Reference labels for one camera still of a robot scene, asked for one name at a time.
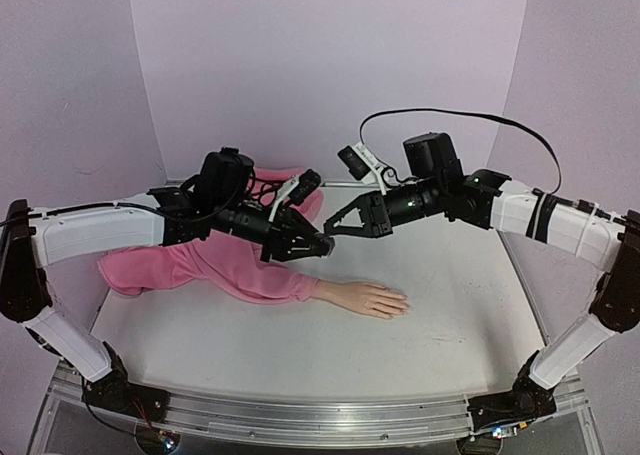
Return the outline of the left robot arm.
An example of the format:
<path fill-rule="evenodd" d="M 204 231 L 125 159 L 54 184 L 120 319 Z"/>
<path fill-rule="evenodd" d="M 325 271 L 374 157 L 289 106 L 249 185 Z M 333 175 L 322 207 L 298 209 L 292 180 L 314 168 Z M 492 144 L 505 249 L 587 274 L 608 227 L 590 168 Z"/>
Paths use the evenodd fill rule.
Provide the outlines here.
<path fill-rule="evenodd" d="M 182 184 L 130 198 L 39 209 L 14 201 L 2 222 L 1 313 L 126 411 L 134 388 L 80 319 L 81 290 L 94 305 L 103 289 L 137 296 L 207 280 L 255 303 L 306 300 L 316 282 L 288 263 L 332 250 L 312 223 L 320 182 L 311 169 L 260 170 L 224 148 Z"/>

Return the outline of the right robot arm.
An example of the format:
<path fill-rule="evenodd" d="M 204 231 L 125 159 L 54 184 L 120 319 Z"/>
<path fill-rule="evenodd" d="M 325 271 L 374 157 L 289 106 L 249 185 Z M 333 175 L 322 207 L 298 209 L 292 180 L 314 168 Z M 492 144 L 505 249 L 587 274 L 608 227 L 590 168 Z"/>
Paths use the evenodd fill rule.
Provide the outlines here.
<path fill-rule="evenodd" d="M 638 213 L 606 211 L 490 169 L 464 174 L 445 133 L 413 137 L 404 151 L 411 177 L 394 187 L 386 184 L 387 167 L 364 143 L 339 151 L 351 176 L 375 189 L 330 217 L 327 233 L 381 238 L 435 215 L 498 232 L 535 308 L 552 324 L 553 340 L 525 371 L 546 390 L 638 325 Z"/>

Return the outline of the pink sweatshirt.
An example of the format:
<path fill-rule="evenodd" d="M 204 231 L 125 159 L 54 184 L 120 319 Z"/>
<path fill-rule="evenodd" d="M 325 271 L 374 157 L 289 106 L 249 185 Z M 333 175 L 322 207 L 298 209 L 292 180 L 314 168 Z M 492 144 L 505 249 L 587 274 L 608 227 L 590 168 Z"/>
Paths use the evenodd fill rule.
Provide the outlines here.
<path fill-rule="evenodd" d="M 107 285 L 125 296 L 208 281 L 231 296 L 259 305 L 321 300 L 326 284 L 284 265 L 260 260 L 261 248 L 217 231 L 204 241 L 112 251 L 98 261 Z"/>

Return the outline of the mannequin hand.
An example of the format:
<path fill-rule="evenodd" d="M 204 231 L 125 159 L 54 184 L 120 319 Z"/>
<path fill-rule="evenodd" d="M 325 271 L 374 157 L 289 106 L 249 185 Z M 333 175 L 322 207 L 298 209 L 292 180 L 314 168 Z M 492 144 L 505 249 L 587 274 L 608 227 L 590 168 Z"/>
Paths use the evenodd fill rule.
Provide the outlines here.
<path fill-rule="evenodd" d="M 358 315 L 383 320 L 400 317 L 409 310 L 405 295 L 365 282 L 336 283 L 320 280 L 311 297 Z"/>

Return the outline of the aluminium table edge rail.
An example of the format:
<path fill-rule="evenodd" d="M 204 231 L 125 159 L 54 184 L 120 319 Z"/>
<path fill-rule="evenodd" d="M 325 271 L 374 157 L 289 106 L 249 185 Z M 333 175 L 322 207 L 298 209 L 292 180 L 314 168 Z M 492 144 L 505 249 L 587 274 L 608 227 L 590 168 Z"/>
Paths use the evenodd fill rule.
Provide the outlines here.
<path fill-rule="evenodd" d="M 183 179 L 169 179 L 165 182 L 165 186 L 179 186 L 185 181 L 186 180 L 183 180 Z M 346 188 L 346 189 L 367 188 L 365 184 L 357 181 L 331 181 L 331 180 L 324 180 L 324 179 L 321 186 L 325 188 Z"/>

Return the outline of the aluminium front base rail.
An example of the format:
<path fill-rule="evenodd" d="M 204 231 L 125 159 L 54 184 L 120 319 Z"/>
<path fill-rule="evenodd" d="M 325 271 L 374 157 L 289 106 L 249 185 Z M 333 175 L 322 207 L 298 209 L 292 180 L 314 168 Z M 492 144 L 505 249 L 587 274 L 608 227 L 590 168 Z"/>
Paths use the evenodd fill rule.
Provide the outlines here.
<path fill-rule="evenodd" d="M 513 423 L 500 419 L 493 425 L 486 423 L 487 407 L 465 395 L 364 401 L 268 400 L 169 389 L 161 391 L 159 398 L 147 399 L 143 413 L 136 409 L 110 411 L 96 401 L 83 402 L 80 375 L 62 362 L 43 401 L 30 450 L 44 448 L 61 409 L 70 405 L 89 418 L 103 414 L 181 434 L 298 448 L 417 446 L 483 434 L 494 439 L 524 439 L 565 422 L 569 432 L 577 434 L 580 452 L 602 453 L 577 373 L 570 373 L 556 387 L 554 400 L 556 410 L 552 414 Z"/>

